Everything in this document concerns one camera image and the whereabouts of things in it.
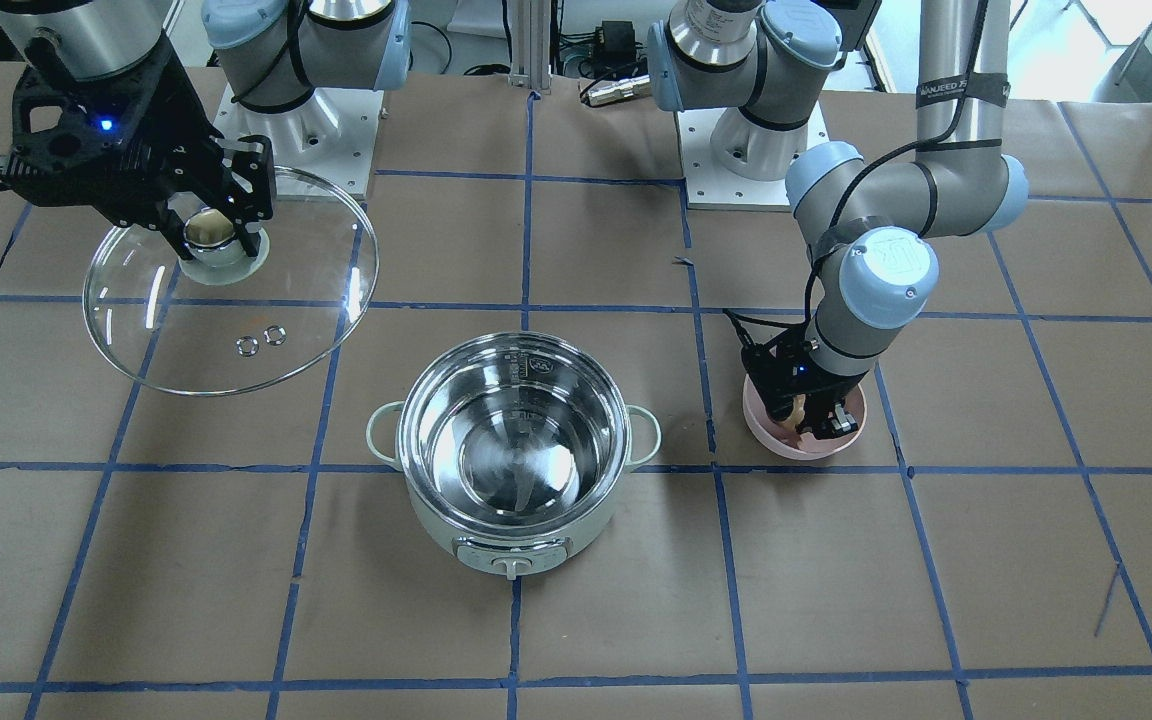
table surface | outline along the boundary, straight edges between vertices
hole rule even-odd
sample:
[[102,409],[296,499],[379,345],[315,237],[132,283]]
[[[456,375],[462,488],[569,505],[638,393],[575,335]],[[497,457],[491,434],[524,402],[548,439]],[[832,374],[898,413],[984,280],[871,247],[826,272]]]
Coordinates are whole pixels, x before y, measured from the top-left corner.
[[[672,118],[576,90],[389,94],[374,302],[251,395],[134,387],[82,323],[104,220],[0,195],[0,717],[1152,717],[1152,106],[1011,101],[1026,213],[934,241],[859,441],[799,464],[745,429],[719,313],[799,312],[795,223],[687,210]],[[823,109],[865,156],[914,136],[910,96]],[[362,430],[520,328],[593,354],[664,447],[589,550],[509,583],[422,532]]]

metal pot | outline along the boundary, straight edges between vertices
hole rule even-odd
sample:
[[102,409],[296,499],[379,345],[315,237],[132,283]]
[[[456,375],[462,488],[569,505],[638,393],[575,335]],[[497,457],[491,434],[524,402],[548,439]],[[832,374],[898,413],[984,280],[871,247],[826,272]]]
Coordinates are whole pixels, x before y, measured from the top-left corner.
[[[397,456],[376,448],[376,420],[397,418]],[[630,458],[630,416],[655,433]],[[660,424],[627,406],[607,370],[559,338],[488,334],[453,347],[407,401],[376,409],[367,447],[402,471],[417,518],[476,570],[541,573],[584,550],[612,518],[621,473],[660,448]]]

metal connector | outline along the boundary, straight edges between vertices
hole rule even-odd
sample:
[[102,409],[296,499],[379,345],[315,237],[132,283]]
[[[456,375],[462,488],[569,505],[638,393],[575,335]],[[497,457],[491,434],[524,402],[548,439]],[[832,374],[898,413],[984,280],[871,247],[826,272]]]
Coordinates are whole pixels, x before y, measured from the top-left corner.
[[613,103],[624,103],[636,100],[639,97],[652,96],[652,77],[639,76],[609,83],[602,88],[589,91],[590,108],[612,105]]

white pot handle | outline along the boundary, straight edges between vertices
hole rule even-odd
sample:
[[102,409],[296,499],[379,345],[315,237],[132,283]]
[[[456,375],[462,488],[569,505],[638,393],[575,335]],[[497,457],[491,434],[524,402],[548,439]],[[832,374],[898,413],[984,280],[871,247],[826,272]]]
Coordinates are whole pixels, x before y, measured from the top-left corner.
[[371,454],[379,457],[379,460],[384,462],[385,465],[389,465],[394,470],[399,470],[400,473],[402,473],[403,471],[402,465],[397,463],[396,457],[391,457],[388,455],[385,455],[384,452],[379,452],[376,449],[376,439],[371,437],[371,432],[372,429],[376,429],[376,420],[379,420],[381,415],[401,414],[404,402],[406,401],[403,400],[399,400],[394,402],[388,402],[388,404],[385,406],[377,407],[376,412],[371,414],[371,419],[367,420],[367,448],[371,450]]
[[657,452],[660,450],[660,423],[658,419],[655,419],[655,416],[652,414],[652,411],[646,409],[646,407],[626,406],[626,410],[630,415],[637,415],[639,416],[639,418],[643,418],[645,420],[649,420],[649,423],[652,423],[652,430],[655,433],[655,441],[652,445],[652,450],[650,450],[643,457],[636,460],[631,458],[630,461],[626,462],[626,472],[631,473],[634,470],[637,470],[641,467],[647,464],[649,461],[655,456]]

pink bowl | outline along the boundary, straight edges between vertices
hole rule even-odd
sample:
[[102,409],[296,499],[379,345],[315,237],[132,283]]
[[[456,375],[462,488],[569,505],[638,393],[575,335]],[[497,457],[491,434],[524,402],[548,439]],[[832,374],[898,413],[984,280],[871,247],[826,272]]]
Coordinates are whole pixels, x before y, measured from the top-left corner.
[[755,433],[755,438],[758,438],[758,442],[789,460],[828,457],[836,452],[846,450],[856,442],[861,433],[865,432],[865,393],[859,386],[847,393],[842,406],[856,418],[861,427],[850,435],[838,439],[817,439],[812,433],[799,434],[776,425],[767,415],[767,407],[763,404],[761,397],[758,397],[758,391],[755,389],[755,384],[750,382],[749,376],[745,377],[745,393],[741,404],[745,409],[745,424],[749,425],[750,432]]

